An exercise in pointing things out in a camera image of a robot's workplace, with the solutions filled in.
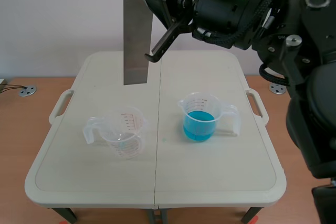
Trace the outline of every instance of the clear plastic measuring cup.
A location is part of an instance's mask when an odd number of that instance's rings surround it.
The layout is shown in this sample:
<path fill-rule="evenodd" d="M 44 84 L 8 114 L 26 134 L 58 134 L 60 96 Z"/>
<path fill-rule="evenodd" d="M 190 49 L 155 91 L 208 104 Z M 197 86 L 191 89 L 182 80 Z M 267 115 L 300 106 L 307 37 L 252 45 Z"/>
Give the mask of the clear plastic measuring cup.
<path fill-rule="evenodd" d="M 132 107 L 124 107 L 101 118 L 90 118 L 83 128 L 88 144 L 94 142 L 93 129 L 122 158 L 132 158 L 144 149 L 144 133 L 146 120 L 141 111 Z"/>
<path fill-rule="evenodd" d="M 209 139 L 216 130 L 216 124 L 222 116 L 232 116 L 233 135 L 239 135 L 240 116 L 238 109 L 225 104 L 217 97 L 207 93 L 191 93 L 178 102 L 184 113 L 183 130 L 186 136 L 194 141 Z"/>

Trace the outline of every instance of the white wall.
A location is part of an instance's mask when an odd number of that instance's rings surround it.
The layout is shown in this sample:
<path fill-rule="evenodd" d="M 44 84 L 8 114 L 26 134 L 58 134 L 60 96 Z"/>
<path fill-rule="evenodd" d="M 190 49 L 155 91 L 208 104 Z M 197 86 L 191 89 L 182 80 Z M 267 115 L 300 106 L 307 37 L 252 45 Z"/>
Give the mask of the white wall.
<path fill-rule="evenodd" d="M 75 76 L 87 56 L 123 49 L 123 0 L 0 0 L 0 76 Z M 165 32 L 154 20 L 152 44 Z M 219 49 L 181 36 L 172 49 Z M 245 73 L 252 50 L 232 49 Z"/>

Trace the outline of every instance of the measuring cup with blue liquid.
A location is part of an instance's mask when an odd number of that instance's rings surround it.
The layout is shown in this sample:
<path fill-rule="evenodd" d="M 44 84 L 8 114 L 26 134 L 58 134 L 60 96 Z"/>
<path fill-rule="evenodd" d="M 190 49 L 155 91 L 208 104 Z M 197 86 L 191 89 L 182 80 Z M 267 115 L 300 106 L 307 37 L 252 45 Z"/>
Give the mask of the measuring cup with blue liquid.
<path fill-rule="evenodd" d="M 209 139 L 215 133 L 216 125 L 223 116 L 233 118 L 232 134 L 239 135 L 241 122 L 238 109 L 223 103 L 214 95 L 191 93 L 179 101 L 178 105 L 184 113 L 183 131 L 188 138 L 196 142 Z"/>

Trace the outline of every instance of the table leg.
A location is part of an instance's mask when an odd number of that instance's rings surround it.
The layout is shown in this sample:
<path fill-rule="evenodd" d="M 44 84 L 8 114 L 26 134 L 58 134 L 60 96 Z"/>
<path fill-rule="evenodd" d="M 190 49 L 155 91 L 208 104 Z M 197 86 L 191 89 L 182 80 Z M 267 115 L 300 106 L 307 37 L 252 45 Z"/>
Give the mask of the table leg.
<path fill-rule="evenodd" d="M 246 214 L 242 217 L 242 223 L 248 224 L 257 213 L 262 210 L 263 207 L 250 207 Z"/>
<path fill-rule="evenodd" d="M 160 209 L 162 224 L 168 224 L 167 210 L 169 209 Z"/>
<path fill-rule="evenodd" d="M 70 208 L 53 208 L 53 210 L 71 224 L 74 224 L 77 221 L 76 215 L 71 211 Z"/>
<path fill-rule="evenodd" d="M 150 224 L 155 224 L 156 223 L 156 217 L 153 209 L 145 209 L 147 212 L 147 216 L 149 218 L 149 223 Z"/>

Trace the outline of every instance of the blue liquid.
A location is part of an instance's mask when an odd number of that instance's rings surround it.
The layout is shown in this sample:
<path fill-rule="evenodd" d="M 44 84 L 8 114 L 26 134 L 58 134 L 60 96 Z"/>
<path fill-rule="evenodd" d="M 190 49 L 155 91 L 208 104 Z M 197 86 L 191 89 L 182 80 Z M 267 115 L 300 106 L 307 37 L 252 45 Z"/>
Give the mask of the blue liquid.
<path fill-rule="evenodd" d="M 215 118 L 204 111 L 192 111 L 188 114 L 194 119 L 201 121 L 211 121 Z M 215 132 L 216 122 L 206 123 L 195 121 L 188 116 L 184 118 L 183 130 L 187 137 L 197 142 L 209 139 Z"/>

